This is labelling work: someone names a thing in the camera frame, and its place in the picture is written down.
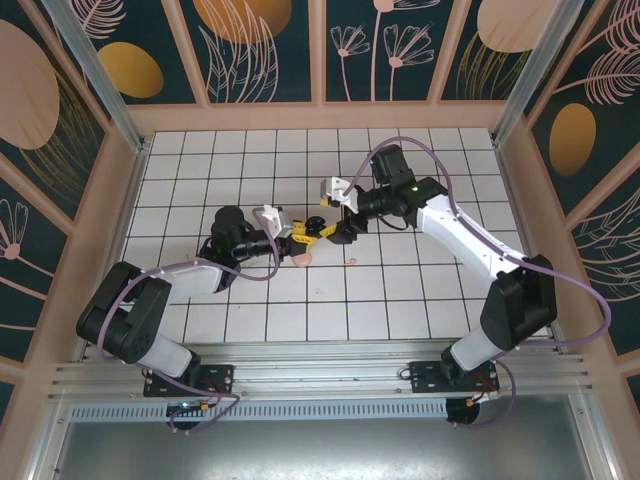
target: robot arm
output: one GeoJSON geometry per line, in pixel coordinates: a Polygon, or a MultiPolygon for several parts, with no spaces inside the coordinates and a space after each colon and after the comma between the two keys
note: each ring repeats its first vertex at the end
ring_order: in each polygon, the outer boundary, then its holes
{"type": "MultiPolygon", "coordinates": [[[[78,320],[78,336],[98,342],[114,299],[140,272],[127,262],[113,266],[78,320]]],[[[144,365],[174,378],[193,377],[199,365],[197,355],[158,330],[167,305],[193,295],[215,292],[221,278],[222,271],[218,268],[193,265],[143,280],[125,299],[133,302],[131,309],[120,307],[116,311],[104,349],[124,363],[144,365]]]]}
{"type": "MultiPolygon", "coordinates": [[[[353,189],[345,195],[349,182],[335,177],[323,181],[323,200],[332,206],[343,206],[344,211],[344,219],[328,238],[334,243],[351,243],[358,233],[367,231],[369,220],[382,215],[403,217],[414,228],[440,241],[480,280],[487,292],[480,325],[442,353],[442,370],[452,384],[555,320],[553,279],[507,261],[469,232],[451,211],[447,190],[433,178],[416,181],[400,147],[383,148],[371,167],[380,186],[367,192],[353,189]]],[[[503,252],[525,258],[458,210],[458,215],[503,252]]],[[[528,261],[551,268],[541,255],[528,261]]]]}

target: orange circle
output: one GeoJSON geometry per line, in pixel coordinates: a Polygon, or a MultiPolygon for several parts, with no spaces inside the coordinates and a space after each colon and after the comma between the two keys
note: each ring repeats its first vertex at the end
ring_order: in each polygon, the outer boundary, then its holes
{"type": "Polygon", "coordinates": [[[275,37],[289,24],[293,8],[291,0],[193,0],[193,5],[213,33],[233,43],[262,41],[261,18],[275,37]]]}

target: cable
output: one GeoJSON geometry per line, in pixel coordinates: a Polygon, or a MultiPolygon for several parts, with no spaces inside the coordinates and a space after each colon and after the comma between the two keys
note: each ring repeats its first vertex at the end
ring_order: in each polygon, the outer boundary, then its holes
{"type": "Polygon", "coordinates": [[[384,223],[387,227],[392,228],[393,230],[397,230],[398,232],[404,232],[407,228],[409,228],[409,222],[407,222],[406,219],[404,220],[404,228],[397,227],[396,225],[389,223],[382,215],[378,216],[378,220],[384,223]]]}
{"type": "Polygon", "coordinates": [[[487,422],[481,423],[479,425],[461,425],[463,428],[467,428],[469,430],[479,430],[482,428],[488,428],[488,427],[493,427],[495,425],[497,425],[498,423],[503,422],[511,413],[511,411],[513,410],[513,406],[516,403],[516,379],[513,377],[513,372],[511,372],[511,370],[509,369],[509,367],[507,367],[503,362],[501,362],[500,360],[496,360],[496,365],[500,365],[502,367],[502,369],[507,372],[507,376],[509,377],[509,381],[511,382],[511,398],[509,399],[509,405],[507,406],[507,409],[504,411],[504,413],[502,415],[500,415],[499,417],[494,418],[493,420],[489,420],[487,422]]]}
{"type": "Polygon", "coordinates": [[[581,282],[579,280],[576,280],[575,278],[572,278],[569,275],[566,275],[564,273],[556,272],[555,270],[544,268],[544,267],[541,267],[539,265],[534,265],[533,263],[529,263],[529,262],[527,262],[525,260],[512,257],[507,252],[504,252],[498,245],[494,244],[491,240],[486,238],[481,231],[477,230],[473,225],[471,225],[469,222],[467,222],[466,219],[464,218],[464,216],[462,216],[460,214],[460,209],[458,208],[458,205],[455,202],[453,183],[451,181],[451,176],[449,175],[449,172],[447,171],[447,169],[445,168],[444,164],[442,163],[442,160],[440,160],[438,158],[438,156],[435,154],[435,152],[433,150],[431,150],[428,146],[426,146],[424,143],[422,143],[421,141],[416,140],[415,138],[411,138],[411,137],[399,136],[399,137],[389,138],[389,139],[383,141],[382,143],[380,143],[364,159],[364,161],[362,162],[362,165],[360,165],[360,168],[358,169],[355,177],[353,177],[353,180],[351,181],[351,184],[344,191],[343,196],[346,197],[349,194],[349,192],[351,192],[351,190],[353,190],[355,188],[355,184],[358,182],[358,180],[362,176],[362,173],[367,168],[367,165],[369,165],[369,163],[371,162],[373,157],[382,148],[386,147],[387,145],[389,145],[391,143],[398,142],[398,141],[413,143],[414,145],[417,145],[418,147],[422,148],[425,152],[427,152],[427,154],[429,154],[429,156],[431,158],[433,158],[433,160],[436,162],[436,164],[438,165],[440,170],[442,170],[442,174],[443,174],[443,176],[444,176],[444,178],[445,178],[445,180],[447,182],[448,199],[449,199],[449,206],[451,207],[451,211],[456,216],[456,219],[474,237],[476,237],[480,242],[482,242],[485,246],[487,246],[493,252],[497,253],[502,258],[504,258],[505,260],[507,260],[507,261],[509,261],[511,263],[514,263],[514,264],[516,264],[516,265],[518,265],[520,267],[526,268],[528,270],[532,270],[534,272],[541,273],[543,275],[549,275],[551,277],[558,278],[560,280],[564,280],[566,282],[571,283],[572,285],[575,285],[576,287],[579,287],[579,288],[585,290],[587,293],[592,295],[596,299],[598,304],[600,305],[600,309],[602,310],[602,315],[604,317],[604,322],[600,326],[600,328],[598,328],[591,335],[588,335],[588,336],[586,336],[584,338],[578,338],[578,339],[575,339],[575,340],[564,340],[564,341],[556,341],[556,340],[525,340],[524,342],[522,342],[524,345],[553,346],[553,347],[574,347],[574,346],[578,346],[578,345],[584,345],[585,343],[589,343],[589,342],[597,339],[598,337],[603,335],[609,329],[609,326],[611,325],[611,315],[612,315],[611,314],[611,307],[609,306],[609,304],[607,303],[605,298],[602,295],[600,295],[600,293],[598,293],[594,288],[592,288],[591,286],[589,286],[589,285],[587,285],[587,284],[585,284],[585,283],[583,283],[583,282],[581,282]]]}
{"type": "MultiPolygon", "coordinates": [[[[271,246],[271,249],[273,250],[273,256],[274,256],[275,265],[274,265],[273,271],[271,273],[269,273],[268,275],[265,275],[264,277],[252,277],[251,275],[247,275],[247,274],[244,274],[242,272],[237,272],[236,270],[233,270],[232,268],[229,268],[229,267],[227,267],[225,265],[221,265],[219,263],[210,262],[208,260],[202,260],[202,259],[196,260],[196,261],[192,261],[192,262],[176,263],[176,264],[173,264],[173,265],[168,265],[166,267],[154,268],[154,269],[149,270],[147,272],[142,272],[136,278],[131,280],[126,287],[124,287],[122,292],[120,292],[120,295],[118,295],[116,297],[115,301],[113,302],[113,305],[111,306],[111,308],[107,312],[107,315],[104,318],[104,321],[102,323],[102,328],[100,329],[100,333],[98,335],[98,342],[96,344],[96,347],[98,348],[98,353],[100,354],[102,359],[103,360],[107,360],[107,361],[108,360],[112,360],[112,359],[107,358],[105,356],[105,354],[104,354],[104,339],[105,339],[105,336],[107,334],[107,330],[109,329],[109,325],[111,324],[111,321],[113,320],[113,317],[114,317],[116,311],[120,307],[120,304],[124,301],[125,297],[129,294],[129,292],[131,292],[131,290],[133,290],[133,288],[137,284],[139,284],[142,280],[144,280],[145,278],[149,278],[149,277],[152,277],[154,275],[164,274],[165,272],[170,272],[172,270],[176,270],[176,269],[180,269],[180,268],[184,268],[184,267],[191,267],[191,266],[194,266],[194,265],[200,265],[200,266],[212,267],[212,268],[219,268],[220,270],[223,270],[225,272],[229,272],[229,273],[231,273],[233,275],[237,275],[238,277],[244,278],[246,280],[265,281],[265,280],[269,280],[269,279],[273,278],[275,276],[275,274],[278,272],[278,269],[280,268],[280,254],[278,252],[278,247],[277,247],[277,245],[275,243],[275,239],[273,238],[273,236],[269,232],[268,225],[266,225],[263,222],[262,217],[258,214],[258,212],[260,212],[260,211],[264,211],[264,209],[262,209],[260,207],[257,207],[257,208],[254,208],[251,213],[253,213],[253,216],[258,221],[258,224],[260,225],[260,227],[266,233],[267,239],[269,240],[269,245],[271,246]]],[[[202,395],[204,397],[216,398],[218,400],[218,402],[220,402],[220,400],[223,399],[223,398],[233,399],[233,402],[229,406],[225,407],[218,415],[213,417],[211,420],[200,422],[197,426],[193,427],[192,429],[183,432],[185,435],[188,435],[188,432],[196,433],[196,432],[199,432],[199,431],[204,430],[206,428],[209,428],[211,425],[216,423],[221,417],[226,415],[240,401],[240,397],[238,395],[235,395],[235,394],[209,392],[209,391],[206,391],[206,390],[200,390],[200,389],[197,389],[197,388],[190,387],[188,385],[184,385],[183,383],[180,383],[176,379],[174,379],[172,377],[169,377],[168,375],[164,374],[163,372],[159,372],[157,370],[154,370],[154,373],[157,376],[159,376],[160,378],[162,378],[165,382],[168,382],[168,383],[170,383],[170,384],[172,384],[172,385],[174,385],[174,386],[176,386],[176,387],[178,387],[178,388],[180,388],[180,389],[182,389],[182,390],[184,390],[185,392],[188,392],[188,393],[194,393],[196,395],[202,395]]],[[[172,418],[170,419],[170,422],[169,422],[170,425],[174,429],[174,432],[181,431],[181,430],[177,430],[173,426],[173,419],[174,418],[175,418],[175,415],[172,415],[172,418]]]]}

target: pink leaf illustration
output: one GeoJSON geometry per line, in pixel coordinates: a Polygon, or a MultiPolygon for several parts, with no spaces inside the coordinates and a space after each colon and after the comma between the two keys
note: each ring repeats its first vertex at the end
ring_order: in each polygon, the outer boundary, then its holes
{"type": "Polygon", "coordinates": [[[640,87],[640,50],[619,52],[611,50],[593,64],[587,78],[558,88],[559,93],[584,85],[591,103],[622,105],[640,87]]]}

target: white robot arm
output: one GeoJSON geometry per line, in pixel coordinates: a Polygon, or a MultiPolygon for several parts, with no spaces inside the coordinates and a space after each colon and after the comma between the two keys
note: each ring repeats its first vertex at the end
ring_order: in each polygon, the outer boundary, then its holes
{"type": "MultiPolygon", "coordinates": [[[[525,255],[493,237],[462,209],[454,214],[448,192],[433,178],[416,181],[402,150],[396,145],[382,149],[372,160],[380,187],[353,189],[340,178],[323,181],[321,196],[332,206],[344,207],[344,219],[334,243],[351,243],[366,232],[367,222],[382,215],[403,217],[415,229],[431,235],[462,261],[480,281],[487,294],[480,325],[443,352],[443,368],[452,382],[486,361],[517,346],[556,318],[553,279],[507,261],[473,235],[460,221],[475,227],[482,236],[510,257],[525,255]]],[[[551,268],[541,255],[529,262],[551,268]]]]}

